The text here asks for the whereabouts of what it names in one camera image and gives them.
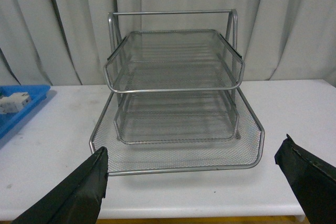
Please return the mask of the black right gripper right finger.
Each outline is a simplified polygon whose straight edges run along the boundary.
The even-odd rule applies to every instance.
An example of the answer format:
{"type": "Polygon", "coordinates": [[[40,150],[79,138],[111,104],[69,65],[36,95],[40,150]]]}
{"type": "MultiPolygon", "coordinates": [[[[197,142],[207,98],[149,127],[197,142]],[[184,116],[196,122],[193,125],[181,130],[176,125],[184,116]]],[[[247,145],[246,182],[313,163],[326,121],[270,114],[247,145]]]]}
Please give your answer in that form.
{"type": "Polygon", "coordinates": [[[275,154],[310,223],[335,223],[335,167],[297,145],[287,135],[275,154]]]}

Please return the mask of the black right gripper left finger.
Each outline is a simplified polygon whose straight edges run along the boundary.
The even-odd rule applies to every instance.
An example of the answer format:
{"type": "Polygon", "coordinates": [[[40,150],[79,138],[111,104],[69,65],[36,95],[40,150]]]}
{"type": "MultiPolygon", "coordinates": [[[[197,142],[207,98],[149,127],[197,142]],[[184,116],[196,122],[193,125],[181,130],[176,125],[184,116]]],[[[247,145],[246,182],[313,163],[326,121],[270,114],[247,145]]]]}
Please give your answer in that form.
{"type": "Polygon", "coordinates": [[[108,182],[108,151],[101,147],[12,223],[96,223],[108,182]]]}

